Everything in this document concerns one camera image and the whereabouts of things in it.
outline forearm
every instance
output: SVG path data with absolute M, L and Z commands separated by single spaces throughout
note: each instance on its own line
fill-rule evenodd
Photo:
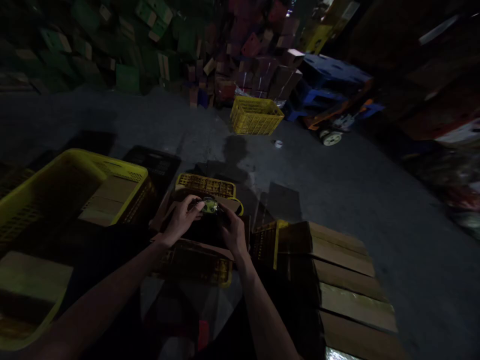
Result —
M 75 302 L 34 344 L 37 359 L 76 358 L 99 338 L 174 241 L 159 238 Z
M 259 360 L 298 359 L 295 345 L 248 254 L 235 258 Z

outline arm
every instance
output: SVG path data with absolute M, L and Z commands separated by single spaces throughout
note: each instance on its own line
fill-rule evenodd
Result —
M 223 239 L 233 254 L 245 297 L 256 356 L 264 359 L 299 359 L 295 345 L 254 268 L 245 242 L 243 221 L 223 208 L 230 226 L 222 229 Z
M 200 202 L 188 211 L 193 199 L 199 198 L 187 196 L 175 209 L 165 233 L 157 234 L 145 250 L 83 295 L 27 349 L 22 358 L 78 358 L 110 326 L 159 257 L 189 229 L 204 206 Z

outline wrist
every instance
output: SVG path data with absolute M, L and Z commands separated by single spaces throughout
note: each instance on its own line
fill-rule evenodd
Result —
M 161 233 L 159 232 L 157 235 L 151 238 L 154 244 L 161 244 L 166 246 L 167 248 L 171 248 L 179 239 L 179 236 L 176 236 L 172 233 Z

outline leg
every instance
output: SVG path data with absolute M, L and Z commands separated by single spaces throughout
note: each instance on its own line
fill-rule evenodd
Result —
M 103 229 L 73 270 L 58 316 L 101 280 L 149 245 L 146 228 L 117 224 Z M 84 354 L 86 359 L 149 358 L 140 314 L 138 289 L 108 330 Z
M 277 271 L 254 264 L 298 353 L 305 360 L 322 359 L 325 342 L 320 336 L 323 331 L 317 311 L 305 304 L 292 284 Z M 247 305 L 243 297 L 218 337 L 197 353 L 194 359 L 256 359 Z

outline hand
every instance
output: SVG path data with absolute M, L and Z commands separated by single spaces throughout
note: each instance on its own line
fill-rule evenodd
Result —
M 163 236 L 171 239 L 173 243 L 187 232 L 194 220 L 200 218 L 200 211 L 205 206 L 205 202 L 200 201 L 189 210 L 189 205 L 193 200 L 201 200 L 201 198 L 195 195 L 188 195 L 173 211 L 171 221 L 163 234 Z
M 220 205 L 230 219 L 230 225 L 221 228 L 221 235 L 227 248 L 231 251 L 233 258 L 239 260 L 242 257 L 249 256 L 247 243 L 245 241 L 245 225 L 229 208 Z

